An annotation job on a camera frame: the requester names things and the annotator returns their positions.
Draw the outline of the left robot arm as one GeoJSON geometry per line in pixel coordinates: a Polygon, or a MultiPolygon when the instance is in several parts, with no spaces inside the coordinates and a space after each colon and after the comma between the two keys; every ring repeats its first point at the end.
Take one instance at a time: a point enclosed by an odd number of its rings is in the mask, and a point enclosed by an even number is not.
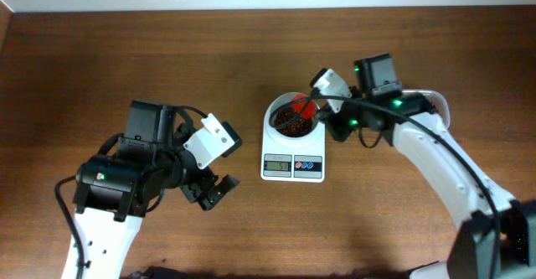
{"type": "Polygon", "coordinates": [[[126,129],[106,140],[96,155],[82,163],[70,213],[58,182],[54,195],[70,228],[71,242],[64,278],[118,278],[145,216],[169,189],[211,210],[239,184],[219,178],[209,165],[226,158],[242,140],[226,121],[202,113],[200,128],[189,106],[136,100],[126,129]]]}

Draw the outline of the orange measuring scoop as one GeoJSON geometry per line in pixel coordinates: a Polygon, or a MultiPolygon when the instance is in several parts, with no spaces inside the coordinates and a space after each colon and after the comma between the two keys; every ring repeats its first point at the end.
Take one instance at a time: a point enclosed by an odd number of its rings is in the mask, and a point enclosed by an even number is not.
{"type": "Polygon", "coordinates": [[[317,106],[314,101],[305,94],[297,94],[292,100],[292,109],[300,118],[311,120],[317,112],[317,106]]]}

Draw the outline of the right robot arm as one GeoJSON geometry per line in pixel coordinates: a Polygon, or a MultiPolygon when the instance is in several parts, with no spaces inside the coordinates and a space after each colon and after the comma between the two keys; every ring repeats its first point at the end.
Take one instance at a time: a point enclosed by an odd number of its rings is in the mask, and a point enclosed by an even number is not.
{"type": "Polygon", "coordinates": [[[490,179],[457,144],[430,99],[406,90],[389,54],[354,63],[358,85],[350,87],[331,69],[311,82],[323,99],[322,121],[343,142],[364,127],[405,156],[446,206],[457,235],[446,261],[408,271],[408,278],[533,278],[535,203],[521,203],[490,179]]]}

